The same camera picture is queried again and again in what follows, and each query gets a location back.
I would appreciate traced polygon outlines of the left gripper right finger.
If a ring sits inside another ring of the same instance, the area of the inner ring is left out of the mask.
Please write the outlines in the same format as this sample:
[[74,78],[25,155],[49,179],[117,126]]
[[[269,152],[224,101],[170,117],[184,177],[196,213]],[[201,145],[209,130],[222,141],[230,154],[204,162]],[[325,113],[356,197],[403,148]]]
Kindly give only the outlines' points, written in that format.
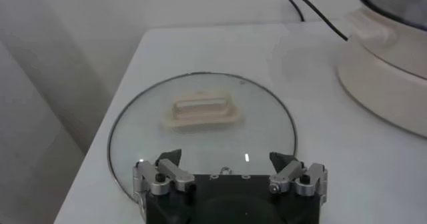
[[269,191],[278,195],[287,193],[291,186],[297,195],[302,197],[320,197],[320,205],[327,201],[328,170],[325,165],[313,163],[308,168],[293,155],[271,152],[276,174],[269,176]]

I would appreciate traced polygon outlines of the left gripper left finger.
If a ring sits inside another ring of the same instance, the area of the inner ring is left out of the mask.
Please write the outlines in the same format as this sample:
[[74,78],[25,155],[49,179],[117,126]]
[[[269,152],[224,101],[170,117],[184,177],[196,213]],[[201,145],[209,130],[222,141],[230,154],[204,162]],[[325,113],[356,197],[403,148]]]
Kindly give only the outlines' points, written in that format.
[[138,161],[133,166],[133,194],[143,209],[146,195],[165,196],[175,189],[189,193],[195,186],[195,176],[179,168],[181,149],[161,153],[154,163]]

